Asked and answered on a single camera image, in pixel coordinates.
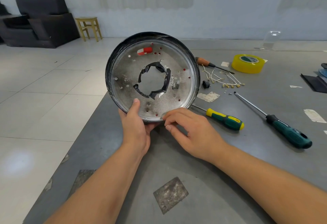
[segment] yellow tape roll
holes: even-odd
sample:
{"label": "yellow tape roll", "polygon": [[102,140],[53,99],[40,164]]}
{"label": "yellow tape roll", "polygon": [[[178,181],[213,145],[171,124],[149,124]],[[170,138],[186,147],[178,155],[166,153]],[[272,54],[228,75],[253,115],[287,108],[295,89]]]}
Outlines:
{"label": "yellow tape roll", "polygon": [[242,73],[259,73],[264,67],[264,59],[254,55],[235,55],[231,67]]}

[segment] hand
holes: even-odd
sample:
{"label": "hand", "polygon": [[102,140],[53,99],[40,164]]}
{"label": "hand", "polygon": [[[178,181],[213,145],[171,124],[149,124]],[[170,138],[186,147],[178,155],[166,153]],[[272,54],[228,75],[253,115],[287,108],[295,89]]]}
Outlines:
{"label": "hand", "polygon": [[134,146],[135,149],[139,149],[143,157],[150,147],[150,131],[158,124],[150,123],[144,125],[143,120],[138,115],[140,105],[140,101],[135,98],[127,114],[121,109],[118,112],[124,131],[123,144],[129,144]]}
{"label": "hand", "polygon": [[[196,115],[190,110],[171,110],[163,119],[166,121],[166,129],[194,157],[213,164],[219,152],[227,145],[204,116]],[[179,131],[177,124],[187,131],[187,136]]]}

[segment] wooden stool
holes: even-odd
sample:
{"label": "wooden stool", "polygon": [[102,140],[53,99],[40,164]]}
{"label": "wooden stool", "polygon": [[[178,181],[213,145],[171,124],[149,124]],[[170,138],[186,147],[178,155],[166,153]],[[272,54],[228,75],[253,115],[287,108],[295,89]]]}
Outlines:
{"label": "wooden stool", "polygon": [[98,42],[98,36],[96,35],[96,32],[99,32],[100,38],[102,39],[101,31],[99,28],[99,23],[97,17],[77,17],[75,18],[77,21],[77,25],[80,28],[81,35],[83,37],[83,40],[86,42],[85,36],[84,36],[84,31],[86,31],[88,39],[90,39],[89,31],[87,30],[88,28],[92,28],[94,32],[94,37],[96,38],[96,41]]}

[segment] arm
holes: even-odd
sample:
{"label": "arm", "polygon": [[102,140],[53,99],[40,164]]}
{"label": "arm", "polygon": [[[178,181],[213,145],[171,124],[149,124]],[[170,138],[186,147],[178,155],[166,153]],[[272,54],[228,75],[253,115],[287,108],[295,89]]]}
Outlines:
{"label": "arm", "polygon": [[119,110],[124,138],[121,147],[45,222],[115,223],[141,159],[150,146],[150,131],[138,116],[140,101],[128,114]]}
{"label": "arm", "polygon": [[[164,116],[166,129],[191,155],[229,175],[277,223],[324,223],[327,193],[310,183],[227,144],[208,120],[184,108]],[[174,124],[180,124],[187,136]]]}

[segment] finger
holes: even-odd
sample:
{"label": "finger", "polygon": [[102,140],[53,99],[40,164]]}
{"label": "finger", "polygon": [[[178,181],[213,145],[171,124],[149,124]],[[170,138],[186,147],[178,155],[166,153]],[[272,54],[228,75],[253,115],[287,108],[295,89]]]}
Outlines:
{"label": "finger", "polygon": [[190,143],[190,139],[187,138],[177,127],[174,125],[167,125],[166,129],[177,140],[177,142],[187,151],[187,146]]}
{"label": "finger", "polygon": [[165,116],[163,117],[163,119],[165,120],[167,117],[169,117],[170,115],[173,115],[175,113],[182,113],[183,115],[186,115],[190,118],[194,118],[197,116],[197,114],[193,113],[192,111],[188,110],[188,109],[185,109],[183,107],[181,108],[177,108],[177,109],[174,109],[174,110],[171,110],[171,111],[168,111]]}
{"label": "finger", "polygon": [[159,125],[159,123],[150,123],[150,124],[147,124],[145,125],[145,131],[147,133],[150,133],[151,130],[153,130],[155,127],[157,127]]}
{"label": "finger", "polygon": [[181,125],[187,132],[189,132],[192,129],[192,124],[194,121],[186,115],[183,115],[181,113],[175,113],[167,117],[165,121],[165,126],[175,122]]}
{"label": "finger", "polygon": [[126,113],[123,112],[121,109],[118,109],[118,113],[120,115],[120,119],[123,120],[126,117]]}
{"label": "finger", "polygon": [[138,115],[141,103],[137,98],[134,98],[132,106],[129,108],[128,114]]}

